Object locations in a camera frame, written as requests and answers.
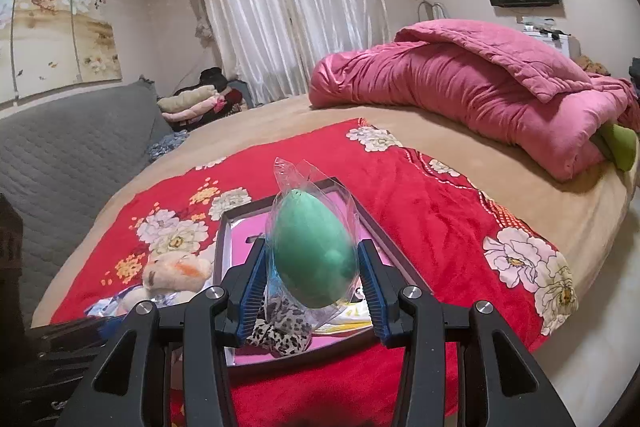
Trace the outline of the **dark shallow box tray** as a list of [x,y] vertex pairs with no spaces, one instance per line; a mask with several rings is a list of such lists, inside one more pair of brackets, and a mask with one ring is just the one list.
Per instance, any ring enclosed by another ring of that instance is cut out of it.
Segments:
[[[285,192],[314,196],[336,221],[341,222],[356,245],[368,242],[383,265],[396,268],[406,286],[416,285],[424,291],[431,289],[381,225],[337,179],[306,181],[299,187],[288,187]],[[213,205],[212,213],[219,217],[213,261],[214,285],[220,284],[231,268],[242,265],[253,247],[272,231],[271,213],[281,207],[282,198],[278,194],[227,210],[219,204]],[[269,268],[256,324],[276,325],[286,339],[296,339],[300,346],[288,352],[277,348],[273,340],[262,347],[244,340],[239,348],[224,349],[227,365],[239,374],[256,373],[261,369],[335,355],[370,340],[372,323],[361,281],[356,277],[336,286],[334,280],[334,277],[322,275],[311,284],[310,291],[288,289],[277,270]]]

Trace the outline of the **pink quilted comforter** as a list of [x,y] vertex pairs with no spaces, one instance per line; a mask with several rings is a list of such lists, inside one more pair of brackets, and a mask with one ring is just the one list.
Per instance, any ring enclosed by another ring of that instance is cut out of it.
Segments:
[[585,72],[548,44],[478,20],[418,23],[390,43],[328,55],[311,74],[309,100],[420,107],[521,147],[561,182],[599,164],[590,138],[602,124],[639,133],[629,81]]

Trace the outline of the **white sheer curtain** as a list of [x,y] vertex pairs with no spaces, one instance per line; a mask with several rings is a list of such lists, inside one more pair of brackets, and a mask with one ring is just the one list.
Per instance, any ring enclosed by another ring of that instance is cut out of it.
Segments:
[[224,75],[257,104],[302,95],[333,53],[390,38],[385,0],[203,0]]

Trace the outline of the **floral wall painting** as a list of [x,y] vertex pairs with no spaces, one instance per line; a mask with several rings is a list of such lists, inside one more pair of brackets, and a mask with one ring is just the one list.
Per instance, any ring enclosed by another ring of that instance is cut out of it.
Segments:
[[106,0],[1,0],[1,101],[122,78]]

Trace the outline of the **small teddy bear purple dress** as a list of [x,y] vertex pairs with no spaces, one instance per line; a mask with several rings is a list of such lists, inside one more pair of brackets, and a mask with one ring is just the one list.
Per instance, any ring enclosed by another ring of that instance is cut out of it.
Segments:
[[212,276],[212,262],[185,251],[171,251],[153,257],[142,271],[142,284],[119,300],[116,314],[130,312],[143,300],[159,308],[187,303]]

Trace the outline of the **red floral blanket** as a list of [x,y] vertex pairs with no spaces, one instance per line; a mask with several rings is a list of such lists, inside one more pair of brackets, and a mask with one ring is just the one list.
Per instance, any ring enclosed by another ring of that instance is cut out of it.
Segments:
[[[160,254],[213,254],[224,210],[277,192],[277,157],[337,176],[438,300],[465,307],[491,301],[529,351],[577,310],[572,273],[552,244],[463,174],[352,119],[230,157],[216,153],[134,196],[51,322],[78,319],[99,299],[141,283],[144,264]],[[306,369],[238,379],[232,395],[239,425],[298,419],[309,426],[389,426],[401,357],[378,343]]]

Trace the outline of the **white dresser with items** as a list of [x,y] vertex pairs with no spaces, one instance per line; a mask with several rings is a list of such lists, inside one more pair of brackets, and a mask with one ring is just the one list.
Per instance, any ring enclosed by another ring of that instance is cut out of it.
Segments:
[[519,15],[516,22],[522,26],[525,35],[535,38],[548,46],[552,46],[574,62],[582,56],[579,40],[565,31],[555,27],[551,17]]

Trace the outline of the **blue patterned cloth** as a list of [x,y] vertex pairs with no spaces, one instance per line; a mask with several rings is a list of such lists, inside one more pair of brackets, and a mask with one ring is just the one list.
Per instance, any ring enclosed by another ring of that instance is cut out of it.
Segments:
[[172,132],[171,134],[163,136],[160,141],[157,141],[148,148],[149,162],[153,164],[158,158],[161,158],[173,150],[177,150],[188,138],[189,132],[186,130]]

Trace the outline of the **green pillow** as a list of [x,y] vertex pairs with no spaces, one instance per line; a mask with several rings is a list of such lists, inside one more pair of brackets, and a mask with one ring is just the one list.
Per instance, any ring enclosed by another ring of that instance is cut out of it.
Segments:
[[590,144],[590,159],[595,164],[608,160],[618,170],[625,172],[634,167],[638,150],[638,138],[634,130],[607,122],[590,138]]

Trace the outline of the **green sponge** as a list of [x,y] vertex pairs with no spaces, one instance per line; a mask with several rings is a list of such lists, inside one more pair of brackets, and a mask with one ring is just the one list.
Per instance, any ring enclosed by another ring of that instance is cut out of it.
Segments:
[[273,176],[279,192],[266,224],[266,303],[288,298],[314,332],[342,313],[356,291],[355,199],[306,160],[277,158]]

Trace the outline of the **stack of folded clothes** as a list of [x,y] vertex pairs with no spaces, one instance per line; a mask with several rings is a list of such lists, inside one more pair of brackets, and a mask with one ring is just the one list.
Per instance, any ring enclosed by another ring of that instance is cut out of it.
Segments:
[[172,130],[190,132],[252,108],[253,100],[244,81],[229,80],[221,68],[211,67],[201,71],[197,84],[159,98],[157,106]]

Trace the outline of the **leopard print scrunchie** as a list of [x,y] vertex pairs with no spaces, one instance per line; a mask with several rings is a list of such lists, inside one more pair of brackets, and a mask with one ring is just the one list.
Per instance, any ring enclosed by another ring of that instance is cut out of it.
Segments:
[[262,302],[245,343],[282,358],[306,351],[311,339],[311,325],[303,310],[288,298],[274,297],[268,303]]

